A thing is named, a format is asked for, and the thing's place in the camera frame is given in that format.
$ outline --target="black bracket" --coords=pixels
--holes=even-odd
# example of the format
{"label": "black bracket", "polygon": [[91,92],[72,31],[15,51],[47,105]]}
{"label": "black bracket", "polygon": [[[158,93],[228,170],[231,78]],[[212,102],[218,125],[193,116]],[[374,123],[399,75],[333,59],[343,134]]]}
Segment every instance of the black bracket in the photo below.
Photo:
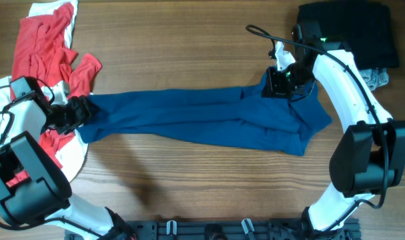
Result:
{"label": "black bracket", "polygon": [[54,128],[58,134],[68,134],[92,116],[87,97],[71,97],[66,105],[51,105],[45,126]]}
{"label": "black bracket", "polygon": [[[399,184],[405,166],[405,121],[383,123],[388,144],[388,187]],[[359,122],[348,127],[330,159],[330,177],[345,197],[379,194],[383,188],[384,157],[375,125]]]}
{"label": "black bracket", "polygon": [[276,97],[292,99],[294,95],[304,95],[305,85],[298,85],[293,76],[286,69],[278,71],[276,66],[268,67],[266,70],[266,85],[262,91],[262,97]]}
{"label": "black bracket", "polygon": [[[30,178],[8,187],[14,173]],[[11,226],[36,224],[69,206],[71,187],[61,170],[28,132],[0,149],[0,216]]]}
{"label": "black bracket", "polygon": [[[167,234],[168,223],[166,222],[128,221],[127,223],[135,229],[137,240],[206,240],[205,227],[207,224],[212,223],[222,226],[223,232],[228,240],[248,239],[248,235],[245,234],[241,221],[177,222],[177,235]],[[296,234],[299,224],[300,219],[252,221],[254,230],[251,232],[255,240],[301,240]],[[361,240],[359,221],[357,219],[348,219],[343,228],[334,232],[334,236],[320,239]],[[64,240],[83,240],[83,238],[80,235],[66,231]]]}

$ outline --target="red cloth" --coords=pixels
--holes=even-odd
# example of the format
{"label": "red cloth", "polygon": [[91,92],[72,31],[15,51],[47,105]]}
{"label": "red cloth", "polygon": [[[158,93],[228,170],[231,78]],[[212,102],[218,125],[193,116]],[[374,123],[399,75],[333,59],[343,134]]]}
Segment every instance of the red cloth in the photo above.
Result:
{"label": "red cloth", "polygon": [[[14,52],[12,80],[21,76],[31,76],[53,87],[64,80],[70,86],[69,96],[89,95],[91,81],[101,69],[101,63],[92,55],[85,54],[81,63],[72,71],[71,64],[77,52],[64,44],[64,30],[73,17],[73,5],[65,3],[52,15],[23,18]],[[62,168],[55,153],[74,138],[70,133],[58,135],[56,131],[44,132],[39,145],[47,152],[55,164]],[[26,171],[16,174],[8,186],[28,178]]]}

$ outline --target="blue cloth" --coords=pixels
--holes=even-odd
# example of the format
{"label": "blue cloth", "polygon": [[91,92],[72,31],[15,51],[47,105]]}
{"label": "blue cloth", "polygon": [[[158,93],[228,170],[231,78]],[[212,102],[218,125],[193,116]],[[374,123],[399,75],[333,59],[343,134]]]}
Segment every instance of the blue cloth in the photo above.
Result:
{"label": "blue cloth", "polygon": [[318,88],[304,100],[263,98],[260,84],[225,89],[136,91],[90,95],[97,112],[77,130],[85,143],[112,133],[152,133],[194,143],[303,155],[331,123]]}

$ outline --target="pile of clothes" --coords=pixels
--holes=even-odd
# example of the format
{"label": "pile of clothes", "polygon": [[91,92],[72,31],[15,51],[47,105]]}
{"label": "pile of clothes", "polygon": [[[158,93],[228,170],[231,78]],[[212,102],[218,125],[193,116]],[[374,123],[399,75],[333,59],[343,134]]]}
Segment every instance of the pile of clothes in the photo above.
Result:
{"label": "pile of clothes", "polygon": [[[77,0],[32,4],[29,16],[20,21],[12,74],[0,79],[0,86],[21,76],[31,76],[44,82],[39,82],[39,86],[47,98],[52,98],[48,87],[53,90],[53,104],[66,104],[72,96],[89,95],[90,83],[101,70],[101,63],[85,54],[76,69],[71,67],[77,56],[70,49],[77,5]],[[14,99],[9,88],[0,89],[0,111]],[[0,137],[8,120],[8,115],[0,115]],[[81,169],[88,149],[78,131],[59,135],[47,130],[41,134],[39,144],[70,181]],[[12,186],[26,178],[27,172],[22,171],[7,184]]]}
{"label": "pile of clothes", "polygon": [[373,91],[389,82],[387,68],[399,67],[389,7],[370,1],[323,1],[300,6],[298,20],[317,21],[322,35],[342,36]]}

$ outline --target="white cloth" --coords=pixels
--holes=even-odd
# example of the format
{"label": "white cloth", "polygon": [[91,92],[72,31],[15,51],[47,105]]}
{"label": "white cloth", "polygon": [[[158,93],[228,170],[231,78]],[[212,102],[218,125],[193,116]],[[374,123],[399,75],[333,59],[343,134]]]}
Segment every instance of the white cloth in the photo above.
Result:
{"label": "white cloth", "polygon": [[386,68],[359,70],[359,72],[371,91],[389,83],[389,75],[386,72]]}
{"label": "white cloth", "polygon": [[[52,14],[54,10],[58,9],[62,4],[70,2],[73,5],[73,17],[69,26],[65,29],[64,41],[65,45],[70,48],[72,40],[72,31],[75,24],[75,18],[77,15],[77,4],[78,0],[60,0],[53,3],[34,3],[31,6],[29,17],[36,15],[46,15]],[[0,79],[0,86],[8,85],[11,81],[11,76],[4,77]],[[42,87],[42,92],[51,98],[51,92],[47,87]],[[66,104],[67,96],[70,93],[69,85],[60,81],[56,86],[51,88],[55,95],[55,100],[53,104]],[[9,88],[0,89],[0,111],[3,110],[3,107],[11,102],[11,92]],[[8,115],[0,115],[0,137],[2,132],[5,130],[6,124],[9,120]],[[71,181],[82,168],[85,155],[88,151],[88,144],[82,141],[81,135],[78,131],[74,131],[75,137],[58,150],[55,154],[55,157],[58,159],[63,168],[61,171],[66,176],[67,180]]]}

